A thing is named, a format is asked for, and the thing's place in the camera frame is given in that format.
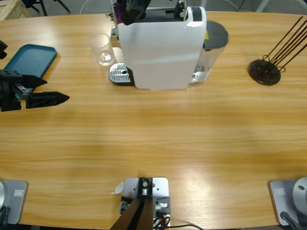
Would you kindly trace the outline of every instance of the wood grain surface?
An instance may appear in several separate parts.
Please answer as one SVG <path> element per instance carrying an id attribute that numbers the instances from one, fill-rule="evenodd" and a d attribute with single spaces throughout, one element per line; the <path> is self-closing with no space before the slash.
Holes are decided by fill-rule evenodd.
<path id="1" fill-rule="evenodd" d="M 29 183 L 23 224 L 108 229 L 119 217 L 127 177 L 167 177 L 172 224 L 205 229 L 277 224 L 268 182 L 307 175 L 307 52 L 280 83 L 247 73 L 298 15 L 209 12 L 229 45 L 205 83 L 180 91 L 115 86 L 88 40 L 109 33 L 104 14 L 0 22 L 9 46 L 3 68 L 25 44 L 58 56 L 39 91 L 71 98 L 55 107 L 0 113 L 0 177 Z M 121 60 L 120 50 L 116 50 Z"/>

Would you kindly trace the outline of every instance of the black cable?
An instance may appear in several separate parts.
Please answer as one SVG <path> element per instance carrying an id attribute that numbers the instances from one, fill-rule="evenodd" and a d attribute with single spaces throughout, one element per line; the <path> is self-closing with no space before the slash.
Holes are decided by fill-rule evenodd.
<path id="1" fill-rule="evenodd" d="M 280 216 L 291 226 L 293 230 L 303 230 L 302 226 L 296 223 L 296 221 L 292 219 L 287 212 L 281 212 Z"/>
<path id="2" fill-rule="evenodd" d="M 239 11 L 239 9 L 241 8 L 241 6 L 244 4 L 245 0 L 243 0 L 240 4 L 240 6 L 238 7 L 237 11 Z"/>
<path id="3" fill-rule="evenodd" d="M 166 226 L 166 227 L 156 227 L 156 229 L 175 229 L 175 228 L 183 228 L 183 227 L 195 227 L 199 230 L 204 230 L 201 227 L 195 224 L 184 224 L 184 225 L 177 225 L 177 226 Z"/>

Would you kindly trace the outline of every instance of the white coffee machine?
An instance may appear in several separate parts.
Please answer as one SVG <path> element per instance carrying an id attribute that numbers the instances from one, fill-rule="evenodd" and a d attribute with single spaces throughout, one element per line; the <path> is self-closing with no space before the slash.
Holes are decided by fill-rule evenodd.
<path id="1" fill-rule="evenodd" d="M 185 89 L 198 63 L 206 32 L 203 7 L 148 7 L 151 0 L 113 0 L 111 41 L 124 63 L 110 69 L 118 85 L 140 89 Z"/>

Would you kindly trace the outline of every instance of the sticker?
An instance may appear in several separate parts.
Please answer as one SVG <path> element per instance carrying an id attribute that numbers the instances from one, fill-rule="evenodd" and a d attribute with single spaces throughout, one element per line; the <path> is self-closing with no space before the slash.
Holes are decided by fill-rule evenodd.
<path id="1" fill-rule="evenodd" d="M 286 195 L 284 188 L 275 188 L 276 195 Z"/>
<path id="2" fill-rule="evenodd" d="M 208 34 L 208 31 L 206 31 L 206 34 L 205 34 L 205 40 L 209 40 L 209 34 Z"/>
<path id="3" fill-rule="evenodd" d="M 24 196 L 24 190 L 15 190 L 14 196 Z"/>

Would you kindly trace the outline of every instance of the metal rod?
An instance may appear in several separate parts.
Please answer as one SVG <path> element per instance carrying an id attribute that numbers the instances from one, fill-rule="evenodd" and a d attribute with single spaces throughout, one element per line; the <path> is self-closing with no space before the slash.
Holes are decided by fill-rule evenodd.
<path id="1" fill-rule="evenodd" d="M 293 28 L 299 23 L 299 21 L 303 18 L 303 16 L 301 16 L 296 23 L 292 26 L 292 28 L 283 36 L 283 38 L 279 41 L 279 43 L 277 43 L 277 45 L 272 49 L 272 51 L 268 54 L 268 56 L 277 48 L 277 46 L 287 37 L 287 35 L 293 30 Z"/>
<path id="2" fill-rule="evenodd" d="M 297 35 L 297 37 L 296 37 L 296 42 L 294 42 L 293 44 L 292 44 L 292 46 L 279 58 L 279 59 L 276 59 L 276 61 L 273 63 L 274 65 L 278 65 L 278 64 L 280 64 L 289 54 L 291 54 L 292 53 L 292 51 L 299 45 L 299 44 L 301 44 L 304 40 L 305 40 L 305 38 L 306 38 L 306 36 L 305 35 L 307 35 L 307 26 L 305 27 L 305 29 L 303 30 L 303 31 L 305 31 L 301 36 L 300 36 L 300 34 L 299 35 Z"/>
<path id="3" fill-rule="evenodd" d="M 298 43 L 294 48 L 292 48 L 291 52 L 292 52 L 293 50 L 295 50 L 295 49 L 296 49 L 306 38 L 307 38 L 307 35 L 306 35 L 304 38 L 302 38 L 302 39 L 299 41 L 299 43 Z M 278 63 L 276 63 L 276 66 L 279 65 L 286 57 L 287 57 L 287 56 L 285 56 L 282 60 L 280 60 Z"/>
<path id="4" fill-rule="evenodd" d="M 272 62 L 275 61 L 275 58 L 278 58 L 288 47 L 289 45 L 283 49 L 289 42 L 290 44 L 293 42 L 291 41 L 291 39 L 297 34 L 297 32 L 303 27 L 303 25 L 305 25 L 307 22 L 307 20 L 304 21 L 304 23 L 297 29 L 297 31 L 289 38 L 289 40 L 283 45 L 283 47 L 275 54 L 275 56 L 272 58 Z"/>
<path id="5" fill-rule="evenodd" d="M 289 60 L 286 64 L 282 66 L 284 68 L 290 61 L 292 61 L 297 55 L 299 55 L 300 52 L 302 52 L 307 47 L 307 43 Z"/>
<path id="6" fill-rule="evenodd" d="M 147 11 L 173 11 L 175 8 L 172 6 L 168 6 L 168 7 L 147 7 Z"/>

